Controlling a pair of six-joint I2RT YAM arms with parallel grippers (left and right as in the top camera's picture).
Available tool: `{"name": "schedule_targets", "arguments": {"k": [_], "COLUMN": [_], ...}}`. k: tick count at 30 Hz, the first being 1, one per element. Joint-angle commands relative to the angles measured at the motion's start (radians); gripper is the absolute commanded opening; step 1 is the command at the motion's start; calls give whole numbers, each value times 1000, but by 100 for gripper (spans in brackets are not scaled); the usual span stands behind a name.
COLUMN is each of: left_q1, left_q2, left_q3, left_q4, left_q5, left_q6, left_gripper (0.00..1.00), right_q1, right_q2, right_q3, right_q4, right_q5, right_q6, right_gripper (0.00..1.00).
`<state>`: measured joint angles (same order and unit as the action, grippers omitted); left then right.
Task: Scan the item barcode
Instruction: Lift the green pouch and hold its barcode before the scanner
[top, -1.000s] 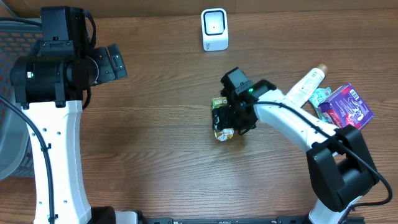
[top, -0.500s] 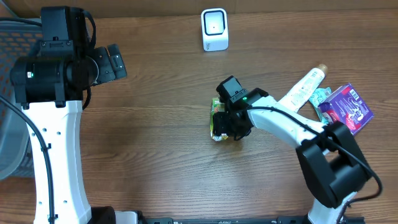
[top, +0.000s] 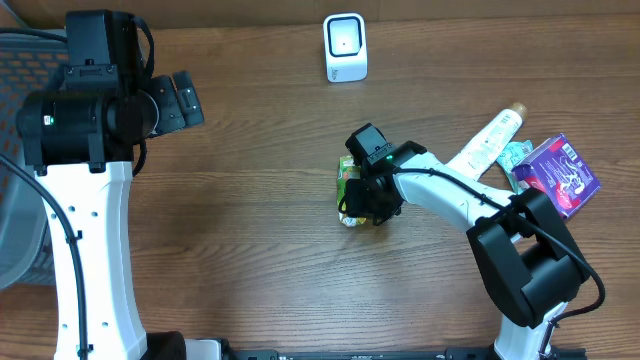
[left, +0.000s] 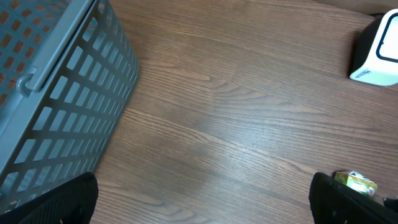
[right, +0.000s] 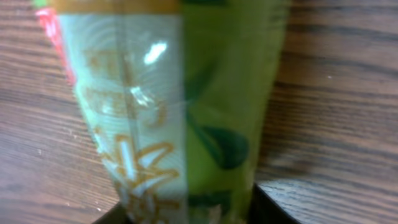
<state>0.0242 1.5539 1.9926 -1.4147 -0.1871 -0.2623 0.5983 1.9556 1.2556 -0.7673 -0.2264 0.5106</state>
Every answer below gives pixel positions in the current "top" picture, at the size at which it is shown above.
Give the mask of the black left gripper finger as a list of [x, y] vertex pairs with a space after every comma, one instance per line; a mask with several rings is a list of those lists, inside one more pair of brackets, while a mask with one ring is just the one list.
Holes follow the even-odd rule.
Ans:
[[178, 71], [173, 73], [173, 80], [179, 100], [196, 100], [198, 98], [191, 73]]
[[204, 115], [199, 100], [196, 97], [186, 97], [184, 99], [185, 110], [183, 117], [186, 127], [194, 127], [204, 123]]

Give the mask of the green snack pouch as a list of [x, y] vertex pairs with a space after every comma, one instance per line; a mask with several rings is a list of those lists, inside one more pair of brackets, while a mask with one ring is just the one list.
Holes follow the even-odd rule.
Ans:
[[339, 221], [346, 227], [356, 227], [366, 222], [365, 218], [349, 217], [345, 214], [346, 206], [342, 200], [346, 193], [346, 183], [351, 178], [360, 178], [360, 167], [355, 164], [352, 155], [341, 156], [337, 176], [337, 204]]

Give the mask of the white tube gold cap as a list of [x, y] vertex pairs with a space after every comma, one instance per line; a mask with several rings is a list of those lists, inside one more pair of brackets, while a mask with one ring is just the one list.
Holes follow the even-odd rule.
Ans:
[[479, 180], [521, 128], [527, 113], [526, 106], [520, 102], [501, 110], [446, 166], [472, 180]]

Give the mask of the teal packet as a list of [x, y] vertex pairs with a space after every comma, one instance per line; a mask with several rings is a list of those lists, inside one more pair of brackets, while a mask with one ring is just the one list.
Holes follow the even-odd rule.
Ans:
[[504, 171], [513, 192], [516, 194], [522, 193], [523, 189], [518, 184], [512, 170], [533, 150], [533, 143], [530, 140], [526, 140], [524, 142], [512, 141], [505, 146], [504, 150], [496, 160]]

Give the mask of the purple snack packet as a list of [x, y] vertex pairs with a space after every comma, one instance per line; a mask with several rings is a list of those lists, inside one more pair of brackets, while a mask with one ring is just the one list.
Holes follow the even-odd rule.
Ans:
[[564, 219], [575, 215], [601, 188], [595, 173], [563, 133], [536, 147], [511, 173], [523, 189], [544, 192]]

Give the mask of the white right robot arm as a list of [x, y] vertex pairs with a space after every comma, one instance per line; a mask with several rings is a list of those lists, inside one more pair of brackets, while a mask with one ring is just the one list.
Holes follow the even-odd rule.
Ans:
[[549, 197], [520, 195], [467, 178], [415, 142], [388, 142], [366, 124], [345, 143], [359, 173], [338, 203], [349, 217], [380, 225], [405, 203], [439, 215], [467, 236], [484, 287], [502, 315], [487, 350], [448, 350], [446, 358], [583, 359], [583, 349], [561, 349], [551, 337], [571, 316], [568, 303], [593, 275]]

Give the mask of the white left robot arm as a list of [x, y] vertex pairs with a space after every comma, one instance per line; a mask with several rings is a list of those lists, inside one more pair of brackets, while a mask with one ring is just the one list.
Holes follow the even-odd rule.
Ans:
[[216, 359], [213, 340], [150, 333], [134, 295], [128, 231], [133, 178], [148, 139], [203, 123], [187, 72], [158, 76], [136, 15], [66, 16], [69, 60], [17, 115], [27, 182], [41, 195], [53, 248], [59, 359]]

